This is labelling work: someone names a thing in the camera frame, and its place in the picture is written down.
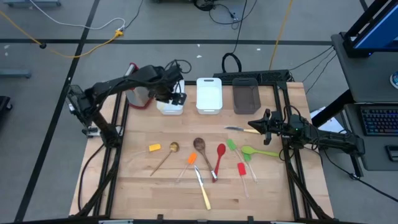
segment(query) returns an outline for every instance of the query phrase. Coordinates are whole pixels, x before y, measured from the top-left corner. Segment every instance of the red spoon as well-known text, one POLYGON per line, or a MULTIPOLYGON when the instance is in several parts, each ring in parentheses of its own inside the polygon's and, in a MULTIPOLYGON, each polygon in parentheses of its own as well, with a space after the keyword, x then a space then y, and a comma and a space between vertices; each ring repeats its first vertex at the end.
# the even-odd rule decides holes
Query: red spoon
POLYGON ((214 172, 216 173, 216 176, 218 176, 218 167, 220 166, 221 156, 223 156, 224 153, 225 153, 225 145, 224 144, 219 144, 218 145, 217 153, 218 153, 218 160, 217 160, 216 169, 214 170, 214 172))

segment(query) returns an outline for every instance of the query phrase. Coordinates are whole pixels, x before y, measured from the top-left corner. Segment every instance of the knife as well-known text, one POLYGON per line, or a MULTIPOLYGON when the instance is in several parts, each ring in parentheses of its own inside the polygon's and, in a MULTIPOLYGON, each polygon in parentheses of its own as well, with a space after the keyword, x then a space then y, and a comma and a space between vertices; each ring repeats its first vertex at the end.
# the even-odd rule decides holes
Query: knife
POLYGON ((209 201, 209 198, 207 197, 207 194, 205 192, 205 188, 203 187, 203 179, 202 179, 202 177, 201 177, 201 175, 199 173, 199 169, 198 169, 197 166, 195 166, 195 172, 197 173, 197 177, 198 177, 198 181, 199 181, 199 184, 200 184, 201 192, 203 194, 203 199, 205 199, 206 208, 207 208, 207 210, 210 210, 211 209, 210 201, 209 201))
POLYGON ((224 127, 224 128, 225 129, 230 129, 230 130, 235 130, 235 131, 244 131, 244 132, 247 132, 247 133, 260 134, 255 129, 243 129, 243 128, 235 127, 235 126, 227 126, 227 127, 224 127))

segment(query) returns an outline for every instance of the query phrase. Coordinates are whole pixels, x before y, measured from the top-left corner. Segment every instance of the black keyboard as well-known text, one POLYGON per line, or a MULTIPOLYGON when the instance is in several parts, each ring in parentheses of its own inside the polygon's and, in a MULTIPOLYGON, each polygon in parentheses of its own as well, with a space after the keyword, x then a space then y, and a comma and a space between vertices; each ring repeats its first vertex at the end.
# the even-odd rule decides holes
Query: black keyboard
POLYGON ((255 78, 259 85, 270 82, 290 82, 292 76, 288 70, 269 70, 258 72, 217 73, 213 78, 219 78, 224 85, 232 85, 234 78, 255 78))
POLYGON ((359 107, 362 128, 367 136, 398 136, 398 106, 359 107))

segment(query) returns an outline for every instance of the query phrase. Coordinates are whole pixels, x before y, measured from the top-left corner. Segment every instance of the wooden table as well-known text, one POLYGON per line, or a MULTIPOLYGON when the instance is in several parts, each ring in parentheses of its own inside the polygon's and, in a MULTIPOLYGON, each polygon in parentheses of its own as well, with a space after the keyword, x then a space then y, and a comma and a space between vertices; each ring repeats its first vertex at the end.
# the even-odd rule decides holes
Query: wooden table
MULTIPOLYGON (((291 104, 310 121, 302 83, 288 83, 288 89, 291 104)), ((248 216, 253 216, 254 220, 293 220, 285 164, 279 158, 261 154, 252 156, 251 165, 259 183, 254 183, 247 170, 248 174, 244 178, 249 198, 246 198, 237 170, 240 161, 235 152, 227 148, 221 159, 216 183, 212 183, 210 171, 199 154, 195 164, 204 178, 204 187, 212 207, 210 211, 206 210, 193 166, 186 171, 181 183, 175 183, 189 155, 195 152, 193 140, 197 137, 205 140, 206 155, 213 167, 218 158, 216 148, 220 143, 225 144, 227 139, 232 139, 238 147, 248 145, 279 152, 282 145, 276 135, 272 137, 270 145, 265 146, 264 136, 224 129, 225 126, 250 128, 248 121, 260 119, 266 108, 276 110, 272 87, 259 87, 262 106, 252 115, 234 113, 231 86, 223 87, 223 109, 218 115, 198 114, 196 86, 186 86, 186 92, 188 97, 183 115, 180 116, 162 115, 155 103, 151 103, 146 110, 129 110, 111 218, 156 219, 158 214, 164 214, 165 219, 173 220, 247 220, 248 216), (173 141, 180 144, 180 151, 171 154, 160 169, 149 177, 153 168, 169 153, 169 144, 173 141), (162 149, 142 152, 147 150, 148 145, 155 143, 160 143, 162 149)), ((108 121, 112 116, 114 101, 115 97, 109 97, 101 110, 108 121)), ((100 138, 88 140, 82 166, 101 143, 100 138)), ((307 189, 321 208, 333 216, 319 155, 306 149, 300 153, 307 189)), ((98 186, 103 155, 104 150, 90 162, 85 172, 83 203, 87 202, 98 186)), ((77 186, 71 214, 77 212, 77 186)), ((297 192, 300 213, 304 217, 301 195, 297 192)))

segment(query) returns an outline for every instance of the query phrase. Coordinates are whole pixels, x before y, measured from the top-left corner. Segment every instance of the gray floor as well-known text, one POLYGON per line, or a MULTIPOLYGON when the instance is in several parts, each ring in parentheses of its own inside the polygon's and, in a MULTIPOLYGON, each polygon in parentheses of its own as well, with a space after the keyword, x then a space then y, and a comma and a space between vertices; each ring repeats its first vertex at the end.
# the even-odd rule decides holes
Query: gray floor
MULTIPOLYGON (((45 10, 60 21, 85 24, 93 2, 94 0, 62 1, 62 7, 45 10)), ((224 1, 237 14, 243 9, 242 2, 224 1)), ((288 0, 260 0, 251 16, 244 21, 241 38, 275 40, 288 3, 288 0)), ((138 0, 101 0, 93 26, 101 26, 118 16, 129 20, 138 5, 138 0)), ((0 10, 38 38, 79 39, 83 32, 81 28, 56 25, 35 9, 11 9, 0 4, 0 10)), ((295 1, 282 39, 329 41, 330 35, 349 28, 362 12, 358 0, 319 0, 311 3, 295 1)), ((213 13, 219 20, 228 19, 222 9, 213 13)), ((114 22, 103 30, 91 30, 88 38, 110 38, 119 26, 117 23, 114 22)), ((7 31, 0 32, 0 39, 25 38, 4 19, 0 19, 0 27, 7 31)), ((201 12, 191 4, 180 1, 154 4, 144 0, 140 16, 125 31, 123 39, 235 39, 236 34, 237 31, 231 30, 230 26, 214 24, 207 12, 201 12)), ((73 55, 77 47, 77 44, 49 45, 69 55, 73 55)), ((85 44, 83 51, 94 46, 85 44)), ((292 68, 326 48, 280 45, 273 69, 292 68)), ((221 72, 221 58, 232 49, 233 45, 226 44, 111 44, 81 58, 72 82, 86 88, 98 81, 120 77, 129 62, 139 66, 165 65, 175 58, 183 58, 192 63, 193 70, 185 75, 185 79, 210 77, 213 73, 221 72)), ((236 55, 241 59, 244 71, 267 70, 272 50, 273 45, 239 45, 236 55)), ((296 81, 303 80, 319 61, 320 59, 294 70, 296 81)), ((12 97, 14 104, 14 109, 7 115, 0 131, 0 223, 14 220, 71 62, 71 59, 40 50, 34 44, 0 44, 0 68, 25 68, 33 74, 31 79, 0 79, 0 95, 12 97)), ((315 81, 322 65, 307 79, 306 88, 315 81)), ((234 62, 230 60, 227 60, 226 67, 227 71, 236 70, 234 62)), ((340 64, 335 58, 307 95, 310 109, 329 104, 346 89, 340 64)), ((68 215, 86 144, 80 129, 81 124, 64 106, 25 220, 68 215)), ((346 155, 330 151, 330 156, 343 167, 352 169, 346 155)), ((353 182, 325 158, 324 161, 335 217, 351 222, 397 223, 396 203, 353 182)), ((398 197, 398 172, 366 172, 364 180, 398 197)))

